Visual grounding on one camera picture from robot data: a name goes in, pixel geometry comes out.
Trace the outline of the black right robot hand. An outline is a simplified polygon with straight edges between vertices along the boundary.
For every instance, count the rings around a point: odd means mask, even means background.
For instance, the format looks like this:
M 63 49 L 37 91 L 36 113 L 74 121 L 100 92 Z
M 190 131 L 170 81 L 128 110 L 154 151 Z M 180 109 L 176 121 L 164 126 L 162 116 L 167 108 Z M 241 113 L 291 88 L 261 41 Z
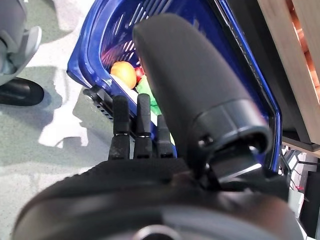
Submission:
M 150 97 L 112 100 L 107 161 L 39 192 L 14 240 L 301 240 L 287 179 L 246 169 L 271 131 L 224 57 L 190 23 L 164 13 L 132 36 L 161 115 L 151 139 Z

